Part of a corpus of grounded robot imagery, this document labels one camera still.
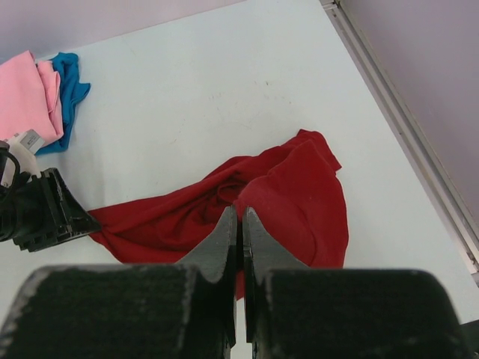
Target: white table surface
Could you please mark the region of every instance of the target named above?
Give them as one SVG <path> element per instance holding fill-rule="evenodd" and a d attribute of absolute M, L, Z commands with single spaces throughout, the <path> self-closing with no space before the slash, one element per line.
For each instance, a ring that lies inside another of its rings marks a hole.
<path fill-rule="evenodd" d="M 74 52 L 91 92 L 70 149 L 39 163 L 86 209 L 169 193 L 314 129 L 344 166 L 346 267 L 427 270 L 462 322 L 479 319 L 479 289 L 318 0 L 248 0 Z M 88 237 L 0 248 L 0 318 L 40 266 L 116 262 Z M 243 341 L 240 328 L 238 358 Z"/>

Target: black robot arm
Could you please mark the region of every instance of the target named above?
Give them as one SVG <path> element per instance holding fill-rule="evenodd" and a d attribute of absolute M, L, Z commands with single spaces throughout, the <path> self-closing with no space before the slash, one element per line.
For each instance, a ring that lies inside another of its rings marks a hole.
<path fill-rule="evenodd" d="M 100 230 L 56 168 L 42 171 L 40 177 L 21 172 L 8 144 L 0 141 L 0 178 L 8 160 L 15 171 L 10 186 L 0 185 L 0 242 L 12 239 L 21 250 L 32 252 Z"/>

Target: blue cloth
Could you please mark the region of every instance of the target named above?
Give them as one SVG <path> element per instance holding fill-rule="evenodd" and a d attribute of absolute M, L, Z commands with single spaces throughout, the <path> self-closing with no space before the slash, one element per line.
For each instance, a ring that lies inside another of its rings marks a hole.
<path fill-rule="evenodd" d="M 90 84 L 80 84 L 77 54 L 60 52 L 52 59 L 52 63 L 53 69 L 60 74 L 60 101 L 64 135 L 48 146 L 40 148 L 37 152 L 38 155 L 67 150 L 75 122 L 75 107 L 90 91 Z"/>

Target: purple wall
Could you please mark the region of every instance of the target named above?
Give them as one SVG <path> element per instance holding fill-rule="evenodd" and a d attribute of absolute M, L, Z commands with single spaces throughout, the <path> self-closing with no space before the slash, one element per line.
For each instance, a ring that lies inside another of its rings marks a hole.
<path fill-rule="evenodd" d="M 67 51 L 242 0 L 0 0 L 0 64 Z"/>
<path fill-rule="evenodd" d="M 342 0 L 479 223 L 479 1 Z"/>

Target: red cloth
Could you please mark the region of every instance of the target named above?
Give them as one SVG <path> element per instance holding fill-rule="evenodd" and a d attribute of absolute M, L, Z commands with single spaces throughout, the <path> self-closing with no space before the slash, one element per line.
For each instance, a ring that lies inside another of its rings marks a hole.
<path fill-rule="evenodd" d="M 204 239 L 226 206 L 253 207 L 266 230 L 312 267 L 342 267 L 348 242 L 341 168 L 325 138 L 300 130 L 259 156 L 233 157 L 194 185 L 95 209 L 91 237 L 124 263 L 173 263 Z"/>

